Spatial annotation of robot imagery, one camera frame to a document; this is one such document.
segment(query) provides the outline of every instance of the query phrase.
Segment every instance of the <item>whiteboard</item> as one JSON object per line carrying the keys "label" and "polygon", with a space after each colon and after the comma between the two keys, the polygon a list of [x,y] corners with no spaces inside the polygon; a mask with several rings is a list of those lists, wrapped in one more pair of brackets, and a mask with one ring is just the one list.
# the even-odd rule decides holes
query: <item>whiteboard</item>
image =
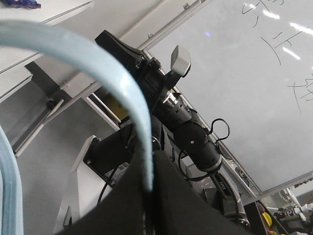
{"label": "whiteboard", "polygon": [[[167,72],[176,45],[191,71],[178,88],[261,191],[313,171],[313,1],[213,0],[152,47]],[[215,129],[222,137],[225,127]]]}

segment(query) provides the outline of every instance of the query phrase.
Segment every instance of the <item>bolt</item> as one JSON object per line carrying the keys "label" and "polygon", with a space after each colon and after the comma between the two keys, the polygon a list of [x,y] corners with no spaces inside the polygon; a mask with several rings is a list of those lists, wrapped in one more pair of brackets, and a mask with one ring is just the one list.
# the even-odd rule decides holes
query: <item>bolt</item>
{"label": "bolt", "polygon": [[183,6],[182,6],[185,10],[187,10],[190,6],[188,3],[185,3]]}

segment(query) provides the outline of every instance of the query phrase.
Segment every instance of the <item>light blue plastic strip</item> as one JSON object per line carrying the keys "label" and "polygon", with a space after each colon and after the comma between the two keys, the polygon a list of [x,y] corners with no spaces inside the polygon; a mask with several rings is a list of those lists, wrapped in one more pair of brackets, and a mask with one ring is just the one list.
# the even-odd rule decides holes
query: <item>light blue plastic strip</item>
{"label": "light blue plastic strip", "polygon": [[141,143],[142,180],[153,189],[151,123],[145,98],[132,76],[97,44],[67,30],[41,23],[1,21],[0,44],[56,57],[96,78],[128,110]]}
{"label": "light blue plastic strip", "polygon": [[0,172],[0,235],[2,235],[2,202],[3,202],[3,180]]}
{"label": "light blue plastic strip", "polygon": [[3,180],[2,234],[23,235],[22,184],[11,145],[0,127],[0,173]]}

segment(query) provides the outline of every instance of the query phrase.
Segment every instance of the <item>black cable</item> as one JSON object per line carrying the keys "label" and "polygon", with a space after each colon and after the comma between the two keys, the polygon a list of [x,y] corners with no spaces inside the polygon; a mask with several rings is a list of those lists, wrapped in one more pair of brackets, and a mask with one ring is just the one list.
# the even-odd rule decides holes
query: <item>black cable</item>
{"label": "black cable", "polygon": [[206,177],[210,176],[210,174],[206,174],[206,175],[203,175],[203,176],[200,176],[200,177],[189,178],[189,177],[185,174],[185,172],[183,172],[183,170],[182,170],[182,168],[181,168],[181,164],[180,164],[181,154],[182,154],[182,151],[179,153],[179,156],[178,156],[178,167],[179,167],[179,170],[181,171],[182,175],[186,178],[186,180],[192,181],[192,182],[198,182],[198,181],[203,180],[203,179],[205,179]]}
{"label": "black cable", "polygon": [[223,138],[217,139],[216,142],[215,142],[215,145],[217,145],[217,142],[218,142],[218,141],[226,140],[226,139],[229,137],[229,135],[230,135],[230,127],[229,127],[228,123],[227,123],[224,119],[222,119],[222,118],[217,118],[217,119],[215,119],[215,120],[212,121],[212,123],[211,123],[211,129],[210,129],[210,131],[209,131],[209,135],[211,135],[211,134],[213,133],[213,125],[214,125],[214,123],[215,123],[216,121],[222,121],[222,122],[224,122],[224,123],[226,124],[226,126],[227,126],[227,136],[225,136],[225,137],[223,137]]}
{"label": "black cable", "polygon": [[107,187],[107,186],[109,185],[109,183],[111,182],[111,180],[112,180],[112,178],[113,178],[113,175],[115,174],[116,170],[117,170],[117,167],[112,171],[111,175],[108,177],[106,183],[104,184],[104,186],[103,186],[103,188],[102,188],[102,190],[101,190],[101,193],[100,193],[100,195],[99,195],[99,198],[98,198],[97,206],[100,204],[101,198],[102,198],[103,193],[104,193],[104,190],[106,190],[106,187]]}
{"label": "black cable", "polygon": [[175,149],[172,147],[172,162],[175,162]]}

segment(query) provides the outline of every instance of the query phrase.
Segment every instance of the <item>white cabinet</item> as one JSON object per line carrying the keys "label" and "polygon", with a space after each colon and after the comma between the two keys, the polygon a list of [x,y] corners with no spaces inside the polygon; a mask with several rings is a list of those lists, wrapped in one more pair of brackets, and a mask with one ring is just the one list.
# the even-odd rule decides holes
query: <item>white cabinet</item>
{"label": "white cabinet", "polygon": [[32,76],[25,67],[17,67],[0,73],[0,103],[29,82]]}
{"label": "white cabinet", "polygon": [[[91,7],[91,0],[38,0],[41,9],[12,8],[0,1],[0,22],[23,20],[55,25]],[[0,102],[29,81],[23,67],[40,53],[0,45]]]}

